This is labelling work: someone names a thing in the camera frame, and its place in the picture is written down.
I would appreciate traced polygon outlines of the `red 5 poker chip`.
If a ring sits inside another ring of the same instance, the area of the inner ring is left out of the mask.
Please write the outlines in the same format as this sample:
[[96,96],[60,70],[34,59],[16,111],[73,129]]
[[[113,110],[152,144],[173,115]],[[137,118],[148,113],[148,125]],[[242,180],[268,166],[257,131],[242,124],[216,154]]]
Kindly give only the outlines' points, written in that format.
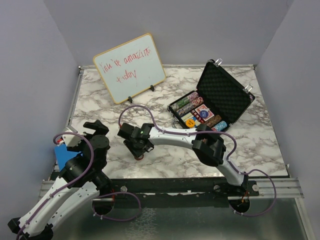
[[143,158],[144,158],[144,156],[141,155],[141,156],[139,156],[139,157],[135,157],[134,159],[137,160],[137,161],[140,161],[140,160],[142,160]]

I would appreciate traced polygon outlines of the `yellow big blind button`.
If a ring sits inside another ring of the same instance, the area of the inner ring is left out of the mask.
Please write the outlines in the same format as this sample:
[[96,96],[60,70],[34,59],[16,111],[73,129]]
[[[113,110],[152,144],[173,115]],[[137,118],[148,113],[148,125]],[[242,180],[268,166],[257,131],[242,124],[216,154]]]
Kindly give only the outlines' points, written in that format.
[[191,118],[187,119],[185,124],[188,128],[193,128],[196,125],[195,121]]

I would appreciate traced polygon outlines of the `blue small blind button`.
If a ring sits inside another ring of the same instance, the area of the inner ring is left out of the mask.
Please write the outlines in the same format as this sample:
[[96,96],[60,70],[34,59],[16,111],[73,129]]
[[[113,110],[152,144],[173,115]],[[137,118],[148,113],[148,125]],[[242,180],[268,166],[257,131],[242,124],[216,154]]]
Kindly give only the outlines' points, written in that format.
[[203,118],[206,119],[209,116],[209,113],[206,110],[200,111],[199,115]]

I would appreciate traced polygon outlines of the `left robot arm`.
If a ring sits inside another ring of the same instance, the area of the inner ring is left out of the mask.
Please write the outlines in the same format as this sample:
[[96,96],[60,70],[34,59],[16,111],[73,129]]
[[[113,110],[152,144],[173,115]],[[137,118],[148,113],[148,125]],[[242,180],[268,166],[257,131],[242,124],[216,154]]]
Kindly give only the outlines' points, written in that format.
[[54,136],[60,172],[53,185],[24,216],[8,222],[18,240],[50,240],[54,229],[83,204],[95,197],[106,197],[112,181],[103,173],[107,165],[109,129],[100,120],[85,122],[93,133],[72,130]]

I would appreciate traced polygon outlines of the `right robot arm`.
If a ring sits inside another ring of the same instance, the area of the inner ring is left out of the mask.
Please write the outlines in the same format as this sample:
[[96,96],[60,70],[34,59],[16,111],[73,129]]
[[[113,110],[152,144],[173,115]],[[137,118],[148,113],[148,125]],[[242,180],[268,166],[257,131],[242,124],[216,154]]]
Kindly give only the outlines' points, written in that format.
[[209,167],[217,168],[230,185],[230,191],[240,196],[248,189],[248,178],[230,160],[237,147],[236,140],[228,133],[210,130],[201,124],[196,129],[174,129],[144,123],[141,127],[122,123],[117,135],[136,159],[155,146],[174,146],[192,150],[198,160]]

